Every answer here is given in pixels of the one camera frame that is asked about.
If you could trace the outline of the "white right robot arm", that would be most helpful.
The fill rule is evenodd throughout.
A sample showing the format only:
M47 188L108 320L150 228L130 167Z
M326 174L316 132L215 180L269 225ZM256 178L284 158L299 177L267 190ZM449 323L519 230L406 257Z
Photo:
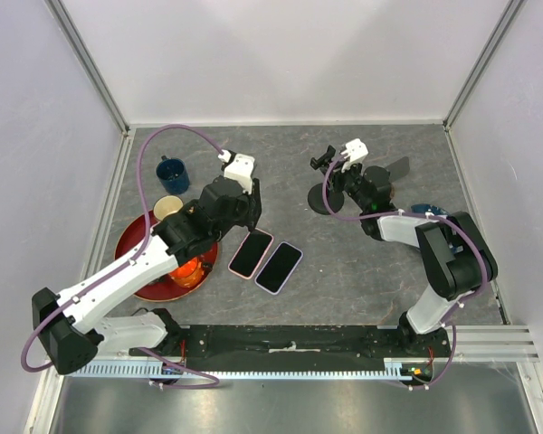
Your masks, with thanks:
M392 204L391 174L384 167L338 160L329 164L321 187L329 214L359 222L377 240L402 243L420 252L427 287L401 315L398 349L421 353L429 335L442 328L453 311L482 292L498 275L498 265L473 218L467 212L410 212Z

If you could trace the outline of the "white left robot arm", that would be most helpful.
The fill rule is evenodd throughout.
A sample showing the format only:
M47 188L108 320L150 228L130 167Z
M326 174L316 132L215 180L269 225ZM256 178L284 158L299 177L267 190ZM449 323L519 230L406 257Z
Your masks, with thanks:
M157 224L142 242L105 269L58 294L33 295L33 336L60 374L74 373L97 353L138 348L161 355L177 351L184 331L164 308L141 316L110 317L109 311L147 284L207 253L234 226L253 231L262 213L259 179L244 191L235 180L216 177L199 198L159 200Z

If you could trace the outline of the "phone with pink case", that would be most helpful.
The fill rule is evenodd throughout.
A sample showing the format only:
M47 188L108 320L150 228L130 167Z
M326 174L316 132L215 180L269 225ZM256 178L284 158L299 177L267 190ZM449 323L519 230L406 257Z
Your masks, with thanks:
M266 231L255 229L249 232L234 253L228 264L228 269L236 276L250 279L261 264L272 242L273 236Z

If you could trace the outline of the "black round-base phone stand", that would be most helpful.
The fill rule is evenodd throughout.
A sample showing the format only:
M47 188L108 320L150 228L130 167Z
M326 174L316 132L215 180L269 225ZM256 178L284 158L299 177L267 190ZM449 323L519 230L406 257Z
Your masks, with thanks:
M333 146L328 146L324 154L310 159L310 167L313 170L321 171L325 175L335 154L336 149ZM324 200L327 200L329 208L333 212L339 212L344 205L345 198L343 193L329 190L328 187L323 186L323 183L316 184L310 188L307 201L313 212L320 215L329 215L329 210Z

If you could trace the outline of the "phone with lilac case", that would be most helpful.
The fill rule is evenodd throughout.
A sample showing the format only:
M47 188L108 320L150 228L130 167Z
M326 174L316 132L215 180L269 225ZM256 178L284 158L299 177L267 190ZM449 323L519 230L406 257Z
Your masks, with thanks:
M300 249L286 241L281 242L257 274L255 284L269 294L279 294L302 257Z

